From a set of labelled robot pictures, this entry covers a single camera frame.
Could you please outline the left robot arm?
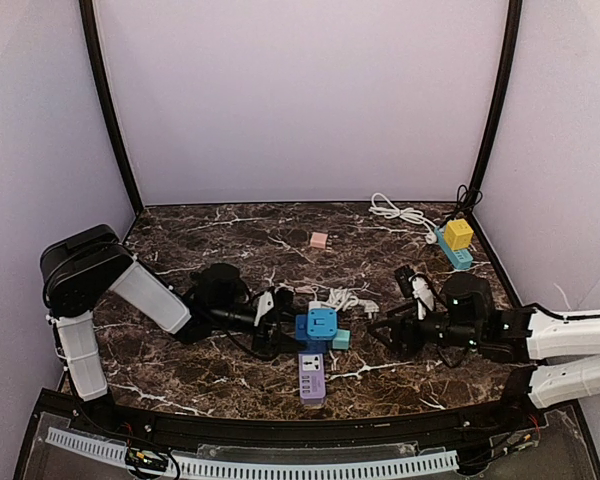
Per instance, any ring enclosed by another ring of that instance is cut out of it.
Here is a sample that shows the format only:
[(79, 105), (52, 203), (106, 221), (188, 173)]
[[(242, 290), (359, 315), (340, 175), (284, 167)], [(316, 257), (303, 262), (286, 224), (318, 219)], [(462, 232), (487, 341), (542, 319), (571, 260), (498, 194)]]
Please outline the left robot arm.
[(48, 246), (39, 268), (56, 352), (82, 402), (109, 393), (94, 324), (95, 310), (106, 296), (119, 298), (185, 345), (220, 331), (261, 361), (297, 353), (305, 345), (290, 330), (296, 311), (289, 290), (270, 287), (254, 294), (237, 267), (214, 263), (193, 273), (191, 287), (179, 293), (105, 224)]

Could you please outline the small teal plug adapter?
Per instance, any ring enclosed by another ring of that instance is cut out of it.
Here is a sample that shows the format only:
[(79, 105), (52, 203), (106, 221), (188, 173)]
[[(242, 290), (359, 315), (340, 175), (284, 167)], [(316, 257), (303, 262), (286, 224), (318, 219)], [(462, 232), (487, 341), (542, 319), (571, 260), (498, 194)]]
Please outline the small teal plug adapter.
[(350, 348), (351, 332), (346, 329), (338, 329), (336, 335), (331, 339), (332, 350), (346, 351)]

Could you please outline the yellow cube socket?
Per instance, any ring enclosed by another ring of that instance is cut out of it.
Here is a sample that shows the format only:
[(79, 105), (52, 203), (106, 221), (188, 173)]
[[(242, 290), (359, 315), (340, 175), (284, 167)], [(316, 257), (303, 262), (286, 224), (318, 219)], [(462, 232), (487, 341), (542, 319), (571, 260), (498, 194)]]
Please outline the yellow cube socket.
[(445, 225), (444, 241), (452, 251), (467, 249), (474, 236), (474, 230), (464, 219), (451, 220)]

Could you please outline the blue adapter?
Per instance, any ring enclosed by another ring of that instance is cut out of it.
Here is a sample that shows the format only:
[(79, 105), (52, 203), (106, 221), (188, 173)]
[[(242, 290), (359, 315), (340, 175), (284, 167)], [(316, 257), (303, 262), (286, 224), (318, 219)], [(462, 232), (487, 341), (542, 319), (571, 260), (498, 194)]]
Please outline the blue adapter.
[(331, 308), (308, 311), (306, 330), (311, 340), (331, 340), (338, 330), (337, 312)]

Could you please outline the teal power strip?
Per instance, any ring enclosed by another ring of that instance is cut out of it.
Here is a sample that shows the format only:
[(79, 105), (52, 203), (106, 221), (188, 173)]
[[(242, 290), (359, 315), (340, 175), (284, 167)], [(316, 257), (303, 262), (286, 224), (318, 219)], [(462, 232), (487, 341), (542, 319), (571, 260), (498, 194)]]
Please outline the teal power strip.
[(457, 271), (468, 271), (473, 264), (474, 258), (468, 249), (452, 250), (444, 240), (443, 232), (435, 229), (437, 243), (446, 255), (447, 259)]

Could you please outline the purple power strip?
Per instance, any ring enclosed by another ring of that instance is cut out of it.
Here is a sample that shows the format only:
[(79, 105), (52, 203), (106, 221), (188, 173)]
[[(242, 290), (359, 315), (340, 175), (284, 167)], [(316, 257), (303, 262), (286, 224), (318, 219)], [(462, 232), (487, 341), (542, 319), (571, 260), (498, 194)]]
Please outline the purple power strip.
[(298, 379), (303, 405), (322, 405), (325, 402), (326, 380), (322, 354), (298, 355)]

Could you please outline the pink charger cube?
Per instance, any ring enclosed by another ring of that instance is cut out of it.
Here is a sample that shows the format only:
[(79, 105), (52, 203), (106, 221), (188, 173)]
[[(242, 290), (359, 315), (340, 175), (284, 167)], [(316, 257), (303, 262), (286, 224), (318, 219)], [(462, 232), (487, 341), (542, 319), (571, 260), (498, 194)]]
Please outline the pink charger cube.
[(324, 232), (312, 232), (309, 238), (309, 246), (314, 249), (329, 250), (335, 247), (339, 237), (336, 234)]

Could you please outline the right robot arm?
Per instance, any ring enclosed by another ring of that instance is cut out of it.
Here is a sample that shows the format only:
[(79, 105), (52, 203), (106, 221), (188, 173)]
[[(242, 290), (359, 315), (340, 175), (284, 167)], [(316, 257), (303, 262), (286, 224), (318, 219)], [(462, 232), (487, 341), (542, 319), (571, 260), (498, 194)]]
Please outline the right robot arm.
[(395, 278), (405, 304), (367, 327), (392, 353), (410, 359), (431, 344), (513, 364), (502, 399), (535, 409), (600, 394), (600, 310), (553, 312), (538, 303), (501, 310), (488, 280), (465, 271), (439, 291), (409, 268)]

